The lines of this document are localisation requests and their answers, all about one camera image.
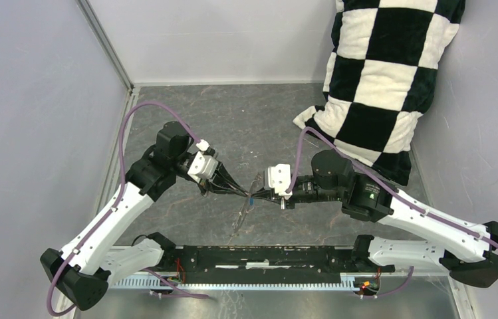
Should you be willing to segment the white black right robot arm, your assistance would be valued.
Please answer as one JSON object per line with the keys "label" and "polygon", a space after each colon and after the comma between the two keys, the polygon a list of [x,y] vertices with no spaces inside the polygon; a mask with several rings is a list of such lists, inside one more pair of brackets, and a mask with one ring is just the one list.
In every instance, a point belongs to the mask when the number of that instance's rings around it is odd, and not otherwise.
{"label": "white black right robot arm", "polygon": [[349,159],[324,150],[311,159],[310,175],[293,177],[288,164],[268,167],[255,199],[292,209],[298,203],[337,201],[349,217],[407,231],[416,240],[374,235],[356,238],[350,260],[359,272],[414,267],[444,271],[476,288],[498,279],[498,222],[471,223],[414,199],[405,191],[354,170]]}

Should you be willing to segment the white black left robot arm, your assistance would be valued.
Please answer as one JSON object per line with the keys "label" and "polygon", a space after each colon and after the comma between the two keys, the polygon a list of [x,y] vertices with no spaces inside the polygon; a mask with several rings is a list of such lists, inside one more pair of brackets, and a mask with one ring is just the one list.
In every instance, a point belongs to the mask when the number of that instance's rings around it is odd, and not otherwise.
{"label": "white black left robot arm", "polygon": [[149,235],[136,247],[109,256],[108,252],[147,208],[151,207],[177,178],[195,183],[201,194],[232,194],[242,197],[249,192],[238,185],[215,150],[207,142],[188,150],[194,139],[177,121],[167,122],[151,145],[135,161],[114,197],[97,216],[61,250],[47,249],[40,257],[49,280],[75,308],[85,311],[95,306],[108,288],[119,280],[145,268],[171,269],[176,261],[172,247]]}

